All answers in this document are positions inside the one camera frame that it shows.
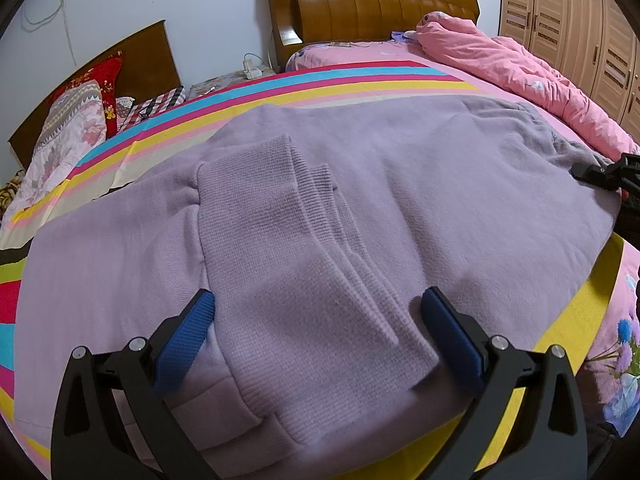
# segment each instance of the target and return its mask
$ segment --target wooden wardrobe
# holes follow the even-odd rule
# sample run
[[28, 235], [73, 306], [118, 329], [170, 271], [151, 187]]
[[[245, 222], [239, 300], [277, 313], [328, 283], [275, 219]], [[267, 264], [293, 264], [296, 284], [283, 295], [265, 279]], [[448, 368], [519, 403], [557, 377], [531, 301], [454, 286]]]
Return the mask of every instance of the wooden wardrobe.
[[502, 0], [500, 35], [557, 68], [640, 141], [640, 44], [614, 0]]

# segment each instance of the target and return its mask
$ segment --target wooden headboard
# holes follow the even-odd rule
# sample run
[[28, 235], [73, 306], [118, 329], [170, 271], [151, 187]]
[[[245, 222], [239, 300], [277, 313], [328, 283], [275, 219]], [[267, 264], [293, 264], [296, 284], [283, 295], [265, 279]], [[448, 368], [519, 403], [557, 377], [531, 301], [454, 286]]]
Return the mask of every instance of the wooden headboard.
[[[116, 97], [130, 96], [136, 102], [141, 102], [180, 86], [180, 77], [164, 30], [164, 20], [143, 28], [108, 48], [61, 84], [82, 75], [117, 51], [122, 52], [122, 68], [116, 79]], [[25, 168], [31, 162], [33, 148], [47, 119], [48, 99], [49, 96], [31, 112], [9, 139], [18, 160]]]
[[478, 21], [477, 0], [269, 0], [278, 65], [310, 43], [384, 41], [432, 10]]

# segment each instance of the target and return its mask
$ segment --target red pillow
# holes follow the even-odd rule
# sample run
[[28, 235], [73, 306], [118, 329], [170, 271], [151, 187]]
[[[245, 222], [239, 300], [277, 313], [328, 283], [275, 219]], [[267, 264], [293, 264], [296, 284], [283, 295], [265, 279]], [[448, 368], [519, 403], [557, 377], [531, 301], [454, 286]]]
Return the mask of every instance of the red pillow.
[[100, 85], [102, 93], [102, 106], [104, 107], [104, 119], [107, 123], [107, 139], [111, 139], [118, 133], [118, 122], [116, 120], [116, 97], [115, 83], [118, 72], [122, 67], [121, 53], [110, 56], [103, 62], [91, 67], [84, 74], [69, 83], [57, 88], [49, 99], [49, 105], [53, 104], [64, 92], [71, 88], [80, 86], [82, 83], [95, 79]]

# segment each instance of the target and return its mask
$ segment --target blue gripper pad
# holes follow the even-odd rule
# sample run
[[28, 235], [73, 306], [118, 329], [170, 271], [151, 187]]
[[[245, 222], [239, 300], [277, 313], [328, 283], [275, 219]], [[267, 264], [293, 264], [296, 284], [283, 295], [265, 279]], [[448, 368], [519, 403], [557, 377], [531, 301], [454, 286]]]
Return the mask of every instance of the blue gripper pad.
[[208, 290], [203, 291], [162, 348], [156, 358], [154, 382], [154, 390], [159, 397], [164, 397], [180, 387], [207, 337], [207, 330], [213, 323], [215, 311], [216, 302], [213, 294]]
[[438, 292], [436, 287], [424, 291], [420, 304], [422, 320], [456, 382], [477, 396], [485, 386], [482, 355], [453, 314], [453, 306]]

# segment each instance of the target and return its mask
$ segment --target white wall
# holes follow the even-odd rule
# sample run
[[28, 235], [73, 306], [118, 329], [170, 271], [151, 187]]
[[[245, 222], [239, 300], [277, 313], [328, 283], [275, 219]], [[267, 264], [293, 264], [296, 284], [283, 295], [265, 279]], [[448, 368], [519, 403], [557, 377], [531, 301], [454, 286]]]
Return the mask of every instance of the white wall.
[[[498, 31], [500, 0], [478, 0], [479, 27]], [[26, 0], [34, 22], [58, 0]], [[166, 20], [183, 84], [241, 68], [242, 54], [266, 56], [271, 34], [267, 0], [66, 0], [69, 32], [78, 66], [140, 28]], [[35, 106], [75, 71], [62, 14], [36, 32], [25, 32], [16, 14], [0, 40], [0, 182], [18, 163], [5, 143]]]

